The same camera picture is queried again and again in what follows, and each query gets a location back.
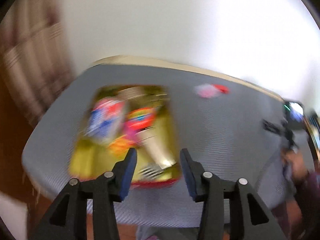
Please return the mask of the brown wooden door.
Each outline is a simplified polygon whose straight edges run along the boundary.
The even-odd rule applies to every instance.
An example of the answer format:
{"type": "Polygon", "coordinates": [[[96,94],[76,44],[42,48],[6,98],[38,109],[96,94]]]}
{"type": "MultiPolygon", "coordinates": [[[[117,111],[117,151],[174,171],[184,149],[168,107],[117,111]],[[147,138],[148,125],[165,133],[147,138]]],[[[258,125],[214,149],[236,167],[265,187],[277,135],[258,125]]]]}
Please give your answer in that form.
{"type": "Polygon", "coordinates": [[[1,81],[1,192],[24,203],[48,206],[50,200],[33,187],[22,166],[22,152],[32,131],[1,81]]]}

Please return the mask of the red gold metal tin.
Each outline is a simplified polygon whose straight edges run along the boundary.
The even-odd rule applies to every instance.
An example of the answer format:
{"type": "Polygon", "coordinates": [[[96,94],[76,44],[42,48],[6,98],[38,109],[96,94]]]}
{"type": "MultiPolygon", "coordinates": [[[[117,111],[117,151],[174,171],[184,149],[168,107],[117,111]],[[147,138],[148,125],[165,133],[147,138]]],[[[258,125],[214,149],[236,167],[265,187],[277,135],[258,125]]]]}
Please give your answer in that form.
{"type": "Polygon", "coordinates": [[[69,174],[79,178],[81,181],[97,178],[104,171],[111,170],[115,163],[125,158],[123,156],[116,157],[108,150],[109,144],[100,144],[85,136],[85,130],[88,119],[94,104],[105,97],[117,97],[127,104],[125,119],[122,126],[112,140],[124,135],[123,127],[126,122],[126,116],[139,108],[152,107],[156,111],[156,120],[149,128],[154,128],[160,139],[165,143],[166,147],[174,157],[176,164],[172,167],[164,169],[164,172],[155,180],[144,181],[139,179],[139,169],[147,164],[156,164],[146,152],[145,148],[140,144],[132,146],[137,151],[137,164],[132,178],[132,186],[141,188],[165,187],[177,182],[181,177],[181,169],[178,164],[178,138],[176,136],[175,122],[172,117],[170,107],[170,97],[166,87],[159,85],[116,85],[100,87],[91,97],[90,104],[85,111],[81,120],[79,133],[76,139],[75,147],[69,164],[69,174]],[[146,96],[136,100],[123,100],[118,97],[118,92],[122,89],[140,86],[143,87],[146,96]]]}

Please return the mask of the clear plastic case red lid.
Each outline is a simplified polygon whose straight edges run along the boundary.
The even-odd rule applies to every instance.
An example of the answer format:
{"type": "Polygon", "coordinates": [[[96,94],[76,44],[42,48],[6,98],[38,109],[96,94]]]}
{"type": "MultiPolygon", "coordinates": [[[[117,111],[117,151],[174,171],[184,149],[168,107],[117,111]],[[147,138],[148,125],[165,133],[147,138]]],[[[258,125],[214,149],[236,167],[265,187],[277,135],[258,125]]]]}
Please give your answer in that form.
{"type": "Polygon", "coordinates": [[[195,88],[195,93],[205,99],[210,99],[219,96],[220,94],[228,94],[229,88],[223,85],[205,83],[198,85],[195,88]]]}

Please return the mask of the yellow small box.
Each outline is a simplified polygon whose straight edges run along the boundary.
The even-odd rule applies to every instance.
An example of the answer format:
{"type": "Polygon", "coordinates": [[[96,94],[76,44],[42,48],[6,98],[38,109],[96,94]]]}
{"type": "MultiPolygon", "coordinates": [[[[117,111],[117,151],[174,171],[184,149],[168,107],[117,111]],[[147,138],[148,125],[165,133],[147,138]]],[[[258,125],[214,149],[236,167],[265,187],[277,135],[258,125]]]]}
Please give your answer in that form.
{"type": "Polygon", "coordinates": [[[120,157],[126,154],[132,146],[135,146],[135,142],[126,135],[122,135],[109,144],[108,150],[116,157],[120,157]]]}

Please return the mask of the wooden rectangular block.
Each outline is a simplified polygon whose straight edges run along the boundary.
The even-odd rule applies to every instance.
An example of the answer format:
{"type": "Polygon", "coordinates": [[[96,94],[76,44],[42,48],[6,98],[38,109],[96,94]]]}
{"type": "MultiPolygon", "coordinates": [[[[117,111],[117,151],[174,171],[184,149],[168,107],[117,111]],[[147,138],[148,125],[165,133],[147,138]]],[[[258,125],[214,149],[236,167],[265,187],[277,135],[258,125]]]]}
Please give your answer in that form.
{"type": "Polygon", "coordinates": [[[143,146],[150,158],[161,168],[166,169],[176,164],[176,161],[156,130],[144,129],[137,133],[138,143],[143,146]]]}

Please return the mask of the beige red cardboard box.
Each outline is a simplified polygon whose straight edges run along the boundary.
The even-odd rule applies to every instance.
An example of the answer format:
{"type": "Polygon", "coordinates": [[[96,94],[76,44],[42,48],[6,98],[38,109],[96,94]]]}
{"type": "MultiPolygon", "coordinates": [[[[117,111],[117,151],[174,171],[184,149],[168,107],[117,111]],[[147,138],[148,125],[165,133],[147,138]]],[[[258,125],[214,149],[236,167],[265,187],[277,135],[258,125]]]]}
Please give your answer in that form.
{"type": "Polygon", "coordinates": [[[118,92],[118,97],[123,100],[136,100],[146,96],[146,92],[143,87],[134,86],[122,89],[118,92]]]}

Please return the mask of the beige patterned curtain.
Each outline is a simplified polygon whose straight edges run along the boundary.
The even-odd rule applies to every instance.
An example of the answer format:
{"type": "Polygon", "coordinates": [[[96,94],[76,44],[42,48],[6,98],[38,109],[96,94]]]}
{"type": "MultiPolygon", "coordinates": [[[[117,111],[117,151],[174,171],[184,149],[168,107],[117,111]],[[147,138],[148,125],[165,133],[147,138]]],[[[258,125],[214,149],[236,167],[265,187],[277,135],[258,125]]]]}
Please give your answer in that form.
{"type": "Polygon", "coordinates": [[[1,75],[36,126],[74,80],[58,0],[15,0],[1,22],[1,75]]]}

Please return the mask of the pink rectangular block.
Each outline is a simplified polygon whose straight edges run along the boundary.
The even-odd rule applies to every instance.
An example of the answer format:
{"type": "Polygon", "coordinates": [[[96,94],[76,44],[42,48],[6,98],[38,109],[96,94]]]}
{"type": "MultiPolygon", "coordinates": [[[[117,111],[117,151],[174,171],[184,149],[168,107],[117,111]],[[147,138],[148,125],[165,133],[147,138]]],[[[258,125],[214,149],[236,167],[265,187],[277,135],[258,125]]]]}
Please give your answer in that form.
{"type": "Polygon", "coordinates": [[[123,132],[124,132],[125,138],[127,140],[129,140],[131,144],[133,144],[133,145],[139,144],[139,138],[138,138],[137,134],[140,131],[141,131],[141,129],[136,129],[128,121],[125,122],[124,127],[123,127],[123,132]]]}

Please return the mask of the blue red toothpick box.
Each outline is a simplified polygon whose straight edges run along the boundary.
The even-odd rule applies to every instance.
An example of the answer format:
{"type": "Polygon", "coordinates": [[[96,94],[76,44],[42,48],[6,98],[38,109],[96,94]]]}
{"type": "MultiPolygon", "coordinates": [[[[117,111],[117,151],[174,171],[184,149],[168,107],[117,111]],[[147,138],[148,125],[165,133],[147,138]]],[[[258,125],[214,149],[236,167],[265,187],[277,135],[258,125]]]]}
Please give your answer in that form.
{"type": "Polygon", "coordinates": [[[125,119],[127,104],[117,97],[105,97],[92,108],[85,136],[100,144],[109,144],[119,132],[125,119]]]}

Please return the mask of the grey mesh table mat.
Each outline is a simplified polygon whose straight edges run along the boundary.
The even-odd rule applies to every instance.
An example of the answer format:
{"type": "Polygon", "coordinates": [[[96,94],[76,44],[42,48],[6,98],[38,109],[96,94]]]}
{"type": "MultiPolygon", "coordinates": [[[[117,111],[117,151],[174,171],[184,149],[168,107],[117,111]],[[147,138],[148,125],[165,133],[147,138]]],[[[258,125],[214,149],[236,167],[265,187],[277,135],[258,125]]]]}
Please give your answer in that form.
{"type": "Polygon", "coordinates": [[[175,69],[101,64],[81,74],[52,104],[22,154],[29,178],[51,198],[69,181],[68,164],[81,119],[93,94],[110,85],[163,85],[170,96],[179,148],[222,179],[244,177],[268,207],[291,200],[294,190],[282,175],[279,136],[262,120],[279,124],[283,103],[246,86],[175,69]],[[228,94],[205,99],[195,87],[223,85],[228,94]]]}

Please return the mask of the small colourful round tin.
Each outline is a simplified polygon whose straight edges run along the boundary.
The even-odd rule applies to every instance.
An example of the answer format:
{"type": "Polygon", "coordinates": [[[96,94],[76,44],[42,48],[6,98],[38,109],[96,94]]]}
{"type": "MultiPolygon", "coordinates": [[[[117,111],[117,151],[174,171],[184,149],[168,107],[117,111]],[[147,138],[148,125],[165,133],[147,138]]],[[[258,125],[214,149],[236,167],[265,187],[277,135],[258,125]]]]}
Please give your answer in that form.
{"type": "Polygon", "coordinates": [[[133,131],[149,128],[156,120],[156,111],[152,107],[139,108],[126,116],[125,126],[133,131]]]}

